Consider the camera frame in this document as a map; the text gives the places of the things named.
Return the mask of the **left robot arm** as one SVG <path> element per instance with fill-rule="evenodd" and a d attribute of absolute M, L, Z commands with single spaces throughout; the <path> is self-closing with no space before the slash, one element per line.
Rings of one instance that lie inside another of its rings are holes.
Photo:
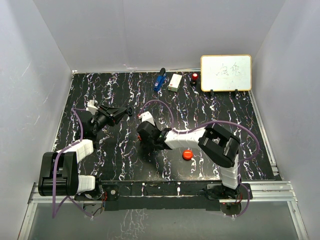
<path fill-rule="evenodd" d="M 79 121 L 80 130 L 77 140 L 56 152 L 46 152 L 38 181 L 38 192 L 41 196 L 74 196 L 85 193 L 93 200 L 103 195 L 102 185 L 93 175 L 80 175 L 78 164 L 97 148 L 98 133 L 105 126 L 117 125 L 125 115 L 132 116 L 130 107 L 109 107 L 104 105 L 88 106 L 91 113 L 88 120 Z"/>

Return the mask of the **red round case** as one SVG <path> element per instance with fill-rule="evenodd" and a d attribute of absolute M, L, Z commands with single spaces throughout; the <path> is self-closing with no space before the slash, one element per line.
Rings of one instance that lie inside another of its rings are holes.
<path fill-rule="evenodd" d="M 193 158 L 193 152 L 190 149 L 186 149 L 182 153 L 182 158 L 185 161 L 190 161 Z"/>

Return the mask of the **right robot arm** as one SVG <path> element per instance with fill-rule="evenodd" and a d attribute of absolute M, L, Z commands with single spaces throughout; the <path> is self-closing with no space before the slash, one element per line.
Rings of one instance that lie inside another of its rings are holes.
<path fill-rule="evenodd" d="M 171 128 L 159 130 L 155 124 L 143 121 L 137 127 L 142 144 L 157 150 L 202 150 L 220 169 L 221 186 L 206 192 L 212 198 L 236 199 L 240 195 L 239 148 L 240 139 L 217 123 L 195 130 L 182 131 Z"/>

